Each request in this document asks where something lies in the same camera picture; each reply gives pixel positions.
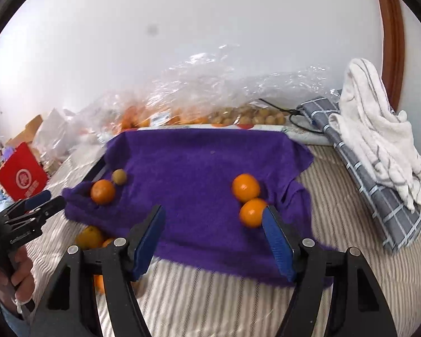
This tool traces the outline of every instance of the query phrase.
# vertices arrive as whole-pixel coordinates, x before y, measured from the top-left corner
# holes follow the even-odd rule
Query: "striped tablecloth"
[[[383,289],[398,335],[410,336],[421,323],[421,235],[411,247],[387,254],[371,212],[333,148],[309,148],[315,161],[299,180],[312,196],[315,237],[342,251],[349,246],[362,250]],[[56,196],[76,185],[103,151],[93,146],[78,149],[47,188]],[[59,213],[44,225],[43,235],[27,245],[34,262],[36,303],[83,227]],[[156,258],[144,281],[138,302],[153,336],[274,336],[293,292]],[[113,336],[106,298],[97,296],[97,303],[103,334]],[[323,293],[314,336],[323,336],[329,306],[330,289]]]

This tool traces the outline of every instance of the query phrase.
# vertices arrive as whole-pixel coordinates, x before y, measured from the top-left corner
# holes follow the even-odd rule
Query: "white wall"
[[[399,109],[412,123],[416,149],[421,155],[421,23],[401,1],[405,27],[405,69]]]
[[[340,88],[353,57],[381,70],[378,1],[27,0],[0,35],[0,135],[222,44],[241,45],[244,74],[324,65]]]

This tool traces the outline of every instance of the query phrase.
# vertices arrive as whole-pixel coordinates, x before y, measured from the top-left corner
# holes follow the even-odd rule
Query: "wire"
[[[302,117],[305,118],[305,116],[301,114],[300,107],[297,107],[296,109],[283,109],[283,108],[280,108],[280,107],[272,104],[271,102],[266,101],[265,99],[257,99],[257,100],[263,101],[264,103],[270,105],[271,107],[274,107],[275,109],[278,109],[279,111],[282,111],[283,113],[289,113],[290,114],[290,116],[289,116],[290,123],[292,123],[295,127],[298,127],[299,129],[308,131],[310,133],[324,135],[323,131],[321,131],[321,130],[303,127],[302,125],[299,125],[292,120],[292,118],[294,116],[302,116]]]

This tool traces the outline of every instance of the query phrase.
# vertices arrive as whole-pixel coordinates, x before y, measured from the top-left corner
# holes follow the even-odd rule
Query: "red box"
[[[40,193],[47,181],[47,174],[25,142],[0,168],[0,184],[15,201]]]

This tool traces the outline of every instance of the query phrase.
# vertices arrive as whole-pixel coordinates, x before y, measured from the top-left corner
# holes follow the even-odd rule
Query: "purple towel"
[[[295,180],[313,161],[303,145],[273,131],[176,129],[126,131],[108,143],[104,155],[110,179],[125,169],[128,182],[115,200],[98,206],[90,182],[64,189],[68,219],[95,225],[115,237],[144,219],[151,207],[165,207],[166,227],[155,255],[206,270],[287,285],[280,276],[262,228],[248,229],[232,180],[252,174],[262,197],[287,223],[311,237],[311,200]]]

